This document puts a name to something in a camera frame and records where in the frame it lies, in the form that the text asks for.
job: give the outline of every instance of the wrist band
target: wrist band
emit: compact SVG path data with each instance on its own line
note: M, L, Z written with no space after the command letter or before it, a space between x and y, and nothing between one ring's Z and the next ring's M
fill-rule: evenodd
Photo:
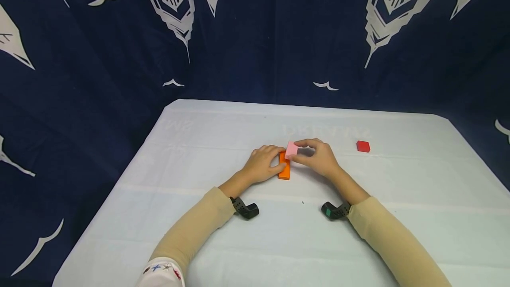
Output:
M339 207L335 207L332 203L326 202L321 207L322 213L330 220L338 220L349 215L350 204L345 202Z
M241 197L238 197L236 199L230 197L230 200L232 201L235 210L239 213L239 215L244 217L244 219L246 220L250 220L259 214L259 207L256 206L255 203L251 203L248 206L246 206L244 205L244 202L241 199Z

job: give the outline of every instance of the navy curtain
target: navy curtain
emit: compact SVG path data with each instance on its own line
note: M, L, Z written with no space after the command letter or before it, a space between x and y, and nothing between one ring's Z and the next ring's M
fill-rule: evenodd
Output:
M50 286L177 98L435 113L509 187L509 22L507 0L0 0L0 284Z

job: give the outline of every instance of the wooden block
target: wooden block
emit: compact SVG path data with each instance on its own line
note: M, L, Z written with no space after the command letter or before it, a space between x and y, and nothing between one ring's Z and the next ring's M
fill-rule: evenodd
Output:
M285 151L285 159L290 159L291 155L296 155L298 153L298 146L294 144L294 142L289 141L287 144L287 150Z
M281 163L287 163L287 166L278 174L278 179L290 180L290 161L285 159L285 152L280 152L280 164Z
M356 142L356 146L358 147L358 152L370 152L370 144L367 141L358 141Z

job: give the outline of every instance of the right hand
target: right hand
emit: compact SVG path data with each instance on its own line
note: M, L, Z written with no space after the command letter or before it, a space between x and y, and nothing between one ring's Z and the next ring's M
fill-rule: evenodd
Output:
M335 154L333 154L328 143L324 143L319 139L305 139L294 142L294 144L302 148L311 147L315 149L315 153L312 156L302 154L292 155L290 159L293 162L306 165L328 179L332 179L333 176L342 170L338 162L336 162Z

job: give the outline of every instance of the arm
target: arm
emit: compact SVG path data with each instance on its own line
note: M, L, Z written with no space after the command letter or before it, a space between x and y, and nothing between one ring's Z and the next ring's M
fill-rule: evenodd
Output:
M185 276L195 254L209 236L235 213L230 197L237 198L252 184L264 182L280 173L285 168L285 163L275 167L270 164L271 160L284 150L273 145L254 150L239 172L218 188L213 187L206 193L160 240L137 286L159 286L158 283L182 286L182 276Z
M338 165L328 144L319 139L295 144L315 149L313 156L296 155L292 160L325 176L352 205L349 221L359 236L380 254L400 286L452 286L416 237Z

